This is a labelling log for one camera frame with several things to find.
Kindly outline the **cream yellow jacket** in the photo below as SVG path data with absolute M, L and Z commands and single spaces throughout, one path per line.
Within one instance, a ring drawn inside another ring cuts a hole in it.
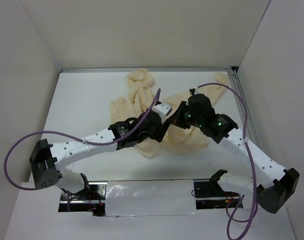
M 229 85 L 229 77 L 226 73 L 216 72 L 215 81 L 224 85 Z M 127 97 L 120 96 L 110 101 L 110 119 L 114 124 L 124 121 L 131 117 L 138 117 L 144 113 L 154 99 L 154 93 L 151 87 L 154 85 L 154 77 L 145 69 L 138 69 L 127 75 Z M 190 96 L 189 91 L 185 90 L 166 97 L 166 103 L 172 105 L 172 112 L 175 112 L 182 101 L 187 101 Z M 210 85 L 202 87 L 199 92 L 209 97 L 212 106 L 214 106 L 225 92 L 225 88 L 219 85 Z M 206 148 L 209 145 L 209 139 L 201 133 L 196 127 L 190 129 L 181 129 L 170 125 L 161 143 L 150 138 L 144 140 L 135 146 L 137 151 L 144 157 L 152 159 L 162 147 L 176 155 L 184 155 Z

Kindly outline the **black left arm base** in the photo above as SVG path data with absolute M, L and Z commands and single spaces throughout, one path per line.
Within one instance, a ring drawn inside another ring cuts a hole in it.
M 59 213 L 90 213 L 96 217 L 106 215 L 106 181 L 90 181 L 85 185 L 85 193 L 75 195 L 70 191 L 62 190 Z

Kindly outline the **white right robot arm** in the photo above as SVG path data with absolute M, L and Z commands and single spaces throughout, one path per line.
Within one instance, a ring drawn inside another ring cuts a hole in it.
M 212 176 L 214 181 L 210 184 L 215 196 L 225 192 L 255 194 L 257 203 L 267 212 L 275 214 L 294 194 L 299 180 L 298 171 L 286 169 L 265 154 L 244 136 L 235 121 L 225 114 L 217 114 L 205 95 L 198 93 L 182 101 L 166 122 L 182 129 L 200 129 L 205 136 L 255 171 L 251 180 L 218 171 Z

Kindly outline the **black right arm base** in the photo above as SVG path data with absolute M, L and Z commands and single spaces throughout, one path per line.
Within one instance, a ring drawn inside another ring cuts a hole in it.
M 226 170 L 217 171 L 211 178 L 193 182 L 194 190 L 191 195 L 195 198 L 197 210 L 224 209 L 229 203 L 235 207 L 240 195 L 223 190 L 218 181 L 226 174 Z

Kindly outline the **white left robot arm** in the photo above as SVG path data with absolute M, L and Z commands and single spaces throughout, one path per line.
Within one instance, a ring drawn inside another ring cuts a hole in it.
M 52 144 L 46 139 L 38 141 L 30 156 L 35 187 L 45 189 L 57 186 L 77 199 L 86 199 L 90 195 L 87 177 L 66 167 L 94 155 L 131 148 L 148 138 L 156 137 L 166 116 L 165 113 L 153 110 L 147 117 L 141 114 L 138 118 L 116 122 L 81 141 Z

